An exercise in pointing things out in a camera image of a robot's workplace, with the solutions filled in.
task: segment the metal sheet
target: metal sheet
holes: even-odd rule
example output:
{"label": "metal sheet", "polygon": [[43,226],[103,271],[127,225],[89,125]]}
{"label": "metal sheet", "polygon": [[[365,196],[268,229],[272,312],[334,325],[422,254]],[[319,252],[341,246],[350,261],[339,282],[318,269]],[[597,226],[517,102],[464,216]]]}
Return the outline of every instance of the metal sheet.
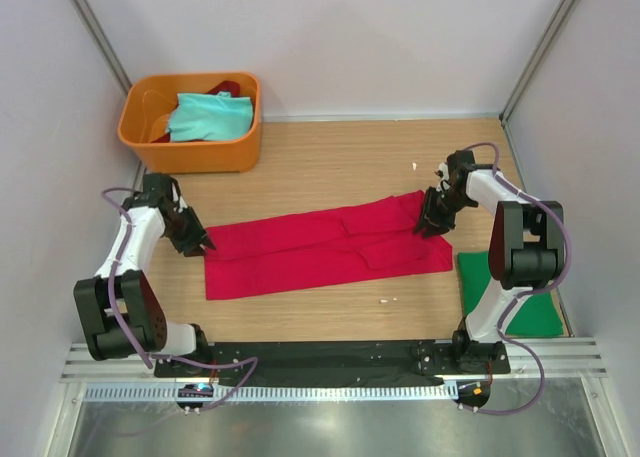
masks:
{"label": "metal sheet", "polygon": [[[490,406],[521,405],[537,385],[529,379],[496,381]],[[109,434],[142,429],[175,409],[167,403],[85,403],[69,455],[605,455],[580,379],[549,381],[537,405],[509,418],[473,415],[446,401],[254,403],[199,416],[177,414],[136,437]]]}

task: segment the teal cloth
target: teal cloth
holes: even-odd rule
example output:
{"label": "teal cloth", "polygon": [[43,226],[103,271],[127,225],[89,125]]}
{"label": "teal cloth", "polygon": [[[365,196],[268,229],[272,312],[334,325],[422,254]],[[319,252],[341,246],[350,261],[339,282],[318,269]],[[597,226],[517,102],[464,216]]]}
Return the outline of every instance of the teal cloth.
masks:
{"label": "teal cloth", "polygon": [[249,97],[178,94],[178,108],[171,113],[167,132],[171,142],[191,140],[225,141],[245,135],[253,122],[253,105]]}

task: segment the green cloth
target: green cloth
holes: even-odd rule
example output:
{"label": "green cloth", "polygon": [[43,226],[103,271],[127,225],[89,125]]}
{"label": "green cloth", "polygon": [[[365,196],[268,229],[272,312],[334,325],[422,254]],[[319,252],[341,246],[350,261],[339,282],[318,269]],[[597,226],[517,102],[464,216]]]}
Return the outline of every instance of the green cloth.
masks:
{"label": "green cloth", "polygon": [[[459,253],[458,269],[467,315],[476,308],[491,280],[489,252]],[[520,337],[556,337],[562,333],[562,322],[549,293],[530,297],[507,328],[507,334]]]}

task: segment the metal frame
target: metal frame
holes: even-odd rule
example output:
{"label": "metal frame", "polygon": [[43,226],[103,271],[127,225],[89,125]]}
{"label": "metal frame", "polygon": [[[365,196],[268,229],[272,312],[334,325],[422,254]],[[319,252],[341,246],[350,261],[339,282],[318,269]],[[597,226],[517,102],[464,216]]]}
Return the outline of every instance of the metal frame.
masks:
{"label": "metal frame", "polygon": [[87,0],[71,0],[71,3],[77,10],[78,16],[91,34],[91,37],[98,46],[98,49],[100,49],[107,65],[111,69],[111,72],[113,72],[113,76],[118,81],[118,85],[120,85],[122,92],[127,95],[131,88],[131,80],[129,80],[124,67],[120,63],[120,59],[118,59],[117,54],[113,50],[104,30],[102,30],[102,26],[93,13],[93,9],[89,5],[89,2]]}
{"label": "metal frame", "polygon": [[[522,341],[538,354],[547,378],[579,377],[582,379],[607,455],[616,457],[628,455],[626,443],[614,412],[615,406],[610,401],[610,382],[606,368],[595,340],[590,337],[559,337],[522,339]],[[507,352],[512,372],[507,375],[495,375],[495,379],[539,378],[538,368],[528,352],[511,344],[507,344]],[[442,377],[449,383],[460,379],[459,375],[443,375]],[[485,375],[465,375],[465,380],[482,380],[484,378],[486,378]],[[203,378],[156,379],[153,376],[153,371],[147,369],[137,356],[96,362],[89,354],[85,344],[74,344],[60,379],[64,396],[47,456],[62,457],[67,455],[77,424],[80,404],[85,396],[88,396],[88,400],[97,401],[100,392],[103,392],[105,396],[103,401],[119,401],[117,397],[114,397],[113,392],[109,393],[109,389],[122,389],[122,401],[140,398],[141,395],[148,395],[148,401],[166,401],[173,399],[172,389],[176,388],[176,384],[181,386],[185,383],[206,382],[207,380]],[[391,395],[391,391],[387,394],[387,392],[380,392],[379,389],[377,391],[370,389],[372,394],[367,396],[363,390],[366,389],[357,389],[353,395],[341,395],[335,392],[335,395],[324,395],[323,392],[318,392],[318,389],[300,389],[295,395],[289,395],[286,389],[272,389],[264,394],[248,389],[247,395],[241,396],[239,401],[266,399],[269,401],[314,402],[326,398],[349,401],[364,400],[367,397],[377,400],[437,400],[443,397],[442,392],[402,393],[397,389],[393,395]]]}
{"label": "metal frame", "polygon": [[551,49],[551,46],[558,38],[560,31],[569,19],[569,15],[579,1],[580,0],[560,0],[560,3],[556,7],[551,20],[549,21],[549,24],[542,33],[542,37],[536,45],[533,54],[529,58],[527,65],[525,65],[522,74],[520,74],[518,82],[511,92],[504,110],[500,114],[500,121],[502,122],[503,126],[506,122],[509,121],[509,118],[513,114],[516,105],[518,105],[520,98],[529,86],[531,79],[533,78],[534,74],[540,67],[540,64]]}

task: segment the orange plastic bin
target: orange plastic bin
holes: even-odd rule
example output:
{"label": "orange plastic bin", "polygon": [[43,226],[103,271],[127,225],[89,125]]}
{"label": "orange plastic bin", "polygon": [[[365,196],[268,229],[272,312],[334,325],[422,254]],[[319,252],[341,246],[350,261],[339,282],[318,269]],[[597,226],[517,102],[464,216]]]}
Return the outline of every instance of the orange plastic bin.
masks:
{"label": "orange plastic bin", "polygon": [[[253,103],[253,124],[243,137],[225,142],[152,143],[165,134],[178,93],[206,93],[221,82],[240,85],[240,95]],[[246,72],[153,75],[129,91],[118,135],[154,172],[245,172],[260,157],[260,83]]]}

